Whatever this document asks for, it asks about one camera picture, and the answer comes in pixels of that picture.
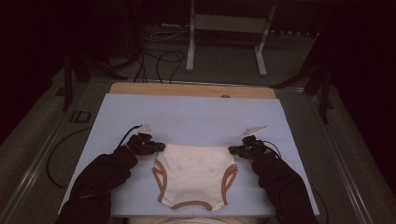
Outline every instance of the gray floor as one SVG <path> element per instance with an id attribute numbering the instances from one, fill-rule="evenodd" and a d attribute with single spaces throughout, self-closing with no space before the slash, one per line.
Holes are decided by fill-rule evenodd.
<path id="1" fill-rule="evenodd" d="M 182 36 L 177 41 L 147 43 L 146 49 L 181 50 L 187 53 L 187 42 Z M 267 77 L 260 77 L 253 54 L 253 45 L 213 45 L 198 42 L 196 46 L 195 65 L 193 72 L 184 70 L 186 60 L 173 77 L 173 83 L 194 82 L 249 86 L 268 86 L 276 84 L 298 73 L 306 54 L 314 39 L 299 35 L 270 35 L 263 54 Z M 157 56 L 160 52 L 150 53 Z M 174 60 L 167 55 L 167 60 Z M 148 79 L 158 79 L 156 75 L 157 60 L 146 55 L 145 66 Z M 133 80 L 139 65 L 135 64 L 120 72 L 121 75 Z M 162 80 L 167 82 L 177 63 L 160 63 L 159 71 Z M 0 208 L 6 208 L 8 200 L 20 184 L 21 178 L 43 146 L 54 146 L 49 136 L 56 135 L 54 142 L 72 132 L 92 126 L 96 113 L 112 80 L 108 77 L 95 76 L 87 85 L 75 85 L 75 103 L 69 112 L 62 112 L 63 98 L 55 96 L 62 87 L 62 71 L 54 77 L 52 88 L 46 92 L 10 135 L 0 148 Z M 277 91 L 294 140 L 299 148 L 304 168 L 311 185 L 315 186 L 324 200 L 316 194 L 321 213 L 320 223 L 326 223 L 328 210 L 329 223 L 395 223 L 396 200 L 378 172 L 369 151 L 353 121 L 340 101 L 336 88 L 331 89 L 332 109 L 328 111 L 329 125 L 323 125 L 318 118 L 316 99 L 301 94 L 299 87 L 305 80 L 293 84 L 292 88 Z M 90 111 L 92 118 L 89 123 L 69 122 L 71 111 Z M 57 133 L 54 128 L 62 124 Z M 66 186 L 74 172 L 81 150 L 84 148 L 89 131 L 79 133 L 62 142 L 53 154 L 50 172 L 55 180 Z M 359 191 L 363 208 L 370 217 L 360 219 L 361 207 L 354 207 L 353 193 L 345 182 L 345 170 L 340 170 L 337 157 L 345 162 L 344 168 L 352 176 L 353 187 Z M 38 169 L 39 176 L 29 194 L 17 207 L 15 216 L 9 223 L 52 223 L 60 207 L 64 191 L 52 185 L 46 176 L 45 168 Z M 111 218 L 109 223 L 120 223 L 119 218 Z M 267 223 L 276 223 L 272 218 Z"/>

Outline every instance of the white tag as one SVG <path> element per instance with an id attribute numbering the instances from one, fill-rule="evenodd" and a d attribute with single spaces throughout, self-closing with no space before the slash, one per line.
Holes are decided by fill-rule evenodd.
<path id="1" fill-rule="evenodd" d="M 264 125 L 264 126 L 261 126 L 261 127 L 246 128 L 241 136 L 242 137 L 248 137 L 248 136 L 251 136 L 251 135 L 253 135 L 255 133 L 259 133 L 259 132 L 261 132 L 261 131 L 263 131 L 265 129 L 268 129 L 267 125 Z"/>
<path id="2" fill-rule="evenodd" d="M 149 124 L 142 125 L 139 129 L 137 129 L 138 133 L 145 133 L 145 134 L 153 134 L 154 131 L 152 131 L 151 126 Z"/>

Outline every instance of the wooden edge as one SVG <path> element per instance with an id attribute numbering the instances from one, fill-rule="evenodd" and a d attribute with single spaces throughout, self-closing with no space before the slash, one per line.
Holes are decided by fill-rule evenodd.
<path id="1" fill-rule="evenodd" d="M 111 86 L 109 93 L 276 99 L 271 88 L 216 85 L 116 82 Z"/>

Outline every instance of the white underwear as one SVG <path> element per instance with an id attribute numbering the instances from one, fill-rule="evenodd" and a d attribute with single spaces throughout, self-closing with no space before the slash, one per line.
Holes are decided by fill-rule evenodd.
<path id="1" fill-rule="evenodd" d="M 152 169 L 160 188 L 158 201 L 172 209 L 202 205 L 215 211 L 227 204 L 226 192 L 237 168 L 227 147 L 167 145 Z"/>

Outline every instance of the black arm cover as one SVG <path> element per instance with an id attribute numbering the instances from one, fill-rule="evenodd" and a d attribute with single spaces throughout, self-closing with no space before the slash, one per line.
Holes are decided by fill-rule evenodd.
<path id="1" fill-rule="evenodd" d="M 318 224 L 304 181 L 274 153 L 266 153 L 252 163 L 259 185 L 276 208 L 281 224 Z"/>
<path id="2" fill-rule="evenodd" d="M 69 201 L 64 204 L 55 223 L 107 224 L 111 190 L 131 176 L 130 169 L 136 164 L 136 156 L 126 147 L 97 157 L 76 179 Z"/>

